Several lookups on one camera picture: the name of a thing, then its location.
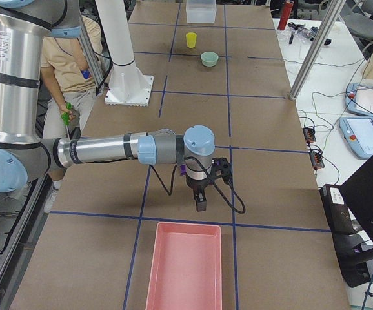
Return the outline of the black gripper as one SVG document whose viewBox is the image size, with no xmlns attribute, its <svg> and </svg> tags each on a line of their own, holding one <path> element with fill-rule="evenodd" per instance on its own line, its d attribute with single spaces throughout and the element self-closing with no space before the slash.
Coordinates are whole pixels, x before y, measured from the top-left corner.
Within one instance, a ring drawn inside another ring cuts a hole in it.
<svg viewBox="0 0 373 310">
<path fill-rule="evenodd" d="M 196 211 L 203 212 L 207 209 L 207 199 L 205 196 L 205 188 L 209 184 L 207 178 L 196 180 L 190 176 L 186 177 L 186 184 L 193 190 L 194 199 L 196 201 Z"/>
</svg>

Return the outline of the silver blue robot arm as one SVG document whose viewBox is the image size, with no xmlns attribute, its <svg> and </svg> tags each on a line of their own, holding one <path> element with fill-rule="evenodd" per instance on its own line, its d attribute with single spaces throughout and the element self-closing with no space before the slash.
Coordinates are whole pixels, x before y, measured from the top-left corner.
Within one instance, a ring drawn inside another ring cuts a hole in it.
<svg viewBox="0 0 373 310">
<path fill-rule="evenodd" d="M 196 209 L 204 211 L 215 149 L 206 126 L 182 135 L 168 129 L 70 140 L 36 135 L 43 39 L 76 38 L 82 29 L 77 1 L 0 1 L 0 192 L 74 164 L 137 159 L 185 166 Z"/>
</svg>

